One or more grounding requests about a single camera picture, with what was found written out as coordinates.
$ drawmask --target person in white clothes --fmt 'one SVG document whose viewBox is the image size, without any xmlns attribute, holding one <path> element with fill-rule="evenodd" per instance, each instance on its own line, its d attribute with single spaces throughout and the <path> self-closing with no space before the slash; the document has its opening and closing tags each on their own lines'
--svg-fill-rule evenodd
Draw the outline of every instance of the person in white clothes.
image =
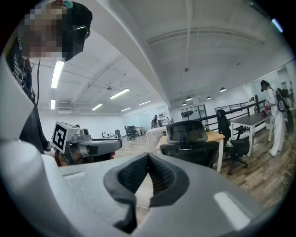
<svg viewBox="0 0 296 237">
<path fill-rule="evenodd" d="M 267 91 L 268 95 L 266 100 L 267 106 L 271 109 L 271 115 L 274 123 L 274 142 L 268 154 L 272 157 L 277 155 L 277 152 L 282 149 L 285 133 L 285 120 L 284 113 L 278 109 L 278 101 L 276 98 L 276 89 L 271 87 L 267 81 L 261 81 L 261 91 Z"/>
</svg>

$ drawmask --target white pants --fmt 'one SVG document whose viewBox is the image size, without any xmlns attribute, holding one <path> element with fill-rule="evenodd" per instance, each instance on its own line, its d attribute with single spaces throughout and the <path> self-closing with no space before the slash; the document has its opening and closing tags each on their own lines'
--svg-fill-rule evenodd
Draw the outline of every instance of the white pants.
<svg viewBox="0 0 296 237">
<path fill-rule="evenodd" d="M 278 150 L 282 149 L 285 134 L 285 119 L 284 113 L 278 111 L 274 118 L 274 142 L 271 149 L 271 155 L 275 156 Z"/>
</svg>

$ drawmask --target fluorescent light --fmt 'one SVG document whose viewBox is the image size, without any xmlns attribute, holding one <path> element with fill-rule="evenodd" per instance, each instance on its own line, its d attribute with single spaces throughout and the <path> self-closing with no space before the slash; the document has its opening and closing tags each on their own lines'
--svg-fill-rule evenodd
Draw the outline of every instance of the fluorescent light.
<svg viewBox="0 0 296 237">
<path fill-rule="evenodd" d="M 54 74 L 52 76 L 52 81 L 51 81 L 51 88 L 57 88 L 57 83 L 59 81 L 64 63 L 65 62 L 63 61 L 59 61 L 59 60 L 56 61 L 55 70 L 54 70 Z"/>
<path fill-rule="evenodd" d="M 130 108 L 123 109 L 123 110 L 121 110 L 121 112 L 126 111 L 126 110 L 128 110 L 128 109 L 130 109 Z"/>
<path fill-rule="evenodd" d="M 130 90 L 129 89 L 125 89 L 125 90 L 123 90 L 123 91 L 115 94 L 114 96 L 111 96 L 110 99 L 114 99 L 114 98 L 116 98 L 116 97 L 118 97 L 118 96 L 120 96 L 120 95 L 122 95 L 122 94 L 124 94 L 124 93 L 126 93 L 128 91 L 130 91 Z"/>
<path fill-rule="evenodd" d="M 151 101 L 149 100 L 149 101 L 146 101 L 146 102 L 141 103 L 141 104 L 139 104 L 139 105 L 141 106 L 141 105 L 147 104 L 147 103 L 149 103 L 149 102 L 151 102 Z"/>
<path fill-rule="evenodd" d="M 96 110 L 97 108 L 101 107 L 103 104 L 98 104 L 97 106 L 95 106 L 92 110 Z"/>
<path fill-rule="evenodd" d="M 50 100 L 50 109 L 55 109 L 56 100 Z"/>
<path fill-rule="evenodd" d="M 278 23 L 277 19 L 272 19 L 272 23 L 278 28 L 278 30 L 282 33 L 284 30 L 282 29 L 281 25 Z"/>
</svg>

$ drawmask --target wooden floor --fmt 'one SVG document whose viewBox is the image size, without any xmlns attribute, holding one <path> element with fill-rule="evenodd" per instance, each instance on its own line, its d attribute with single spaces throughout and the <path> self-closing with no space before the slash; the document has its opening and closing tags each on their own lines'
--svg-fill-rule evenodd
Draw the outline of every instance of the wooden floor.
<svg viewBox="0 0 296 237">
<path fill-rule="evenodd" d="M 155 135 L 155 142 L 150 137 L 151 148 L 148 146 L 147 137 L 140 136 L 130 142 L 123 137 L 123 147 L 116 151 L 115 158 L 128 155 L 137 155 L 143 152 L 155 152 L 161 134 Z M 230 162 L 222 162 L 221 175 L 240 186 L 245 191 L 255 197 L 264 208 L 269 208 L 277 204 L 286 194 L 282 180 L 287 182 L 286 186 L 293 181 L 288 173 L 295 177 L 296 154 L 290 149 L 296 150 L 295 134 L 285 136 L 283 149 L 278 152 L 276 157 L 268 155 L 268 150 L 272 147 L 273 139 L 268 142 L 268 130 L 261 130 L 255 134 L 253 150 L 250 157 L 244 157 L 243 160 L 248 163 L 248 168 L 237 164 L 233 169 L 232 175 L 227 175 Z M 149 201 L 153 196 L 153 186 L 149 175 L 145 178 L 140 188 L 136 192 L 137 221 L 140 224 L 149 212 Z"/>
</svg>

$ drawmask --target white table leg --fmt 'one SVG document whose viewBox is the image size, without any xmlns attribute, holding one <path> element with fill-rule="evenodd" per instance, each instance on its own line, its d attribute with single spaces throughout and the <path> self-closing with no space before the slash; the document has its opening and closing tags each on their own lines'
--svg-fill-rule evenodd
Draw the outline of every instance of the white table leg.
<svg viewBox="0 0 296 237">
<path fill-rule="evenodd" d="M 273 121 L 270 118 L 270 122 L 269 122 L 269 137 L 268 137 L 268 141 L 271 141 L 271 135 L 272 135 L 272 129 L 273 129 Z"/>
<path fill-rule="evenodd" d="M 151 146 L 150 146 L 150 141 L 149 141 L 149 137 L 148 137 L 148 134 L 147 134 L 147 133 L 146 133 L 146 136 L 147 136 L 147 140 L 148 140 L 149 148 L 151 148 Z"/>
<path fill-rule="evenodd" d="M 250 126 L 250 132 L 249 132 L 249 143 L 250 143 L 250 148 L 249 148 L 249 152 L 247 154 L 247 157 L 250 156 L 251 154 L 251 150 L 252 150 L 252 144 L 253 144 L 253 126 Z"/>
<path fill-rule="evenodd" d="M 231 136 L 233 137 L 233 123 L 231 123 Z"/>
<path fill-rule="evenodd" d="M 221 171 L 221 166 L 222 166 L 223 146 L 224 146 L 224 140 L 222 139 L 219 142 L 219 156 L 218 156 L 218 165 L 217 165 L 217 172 L 218 173 Z"/>
</svg>

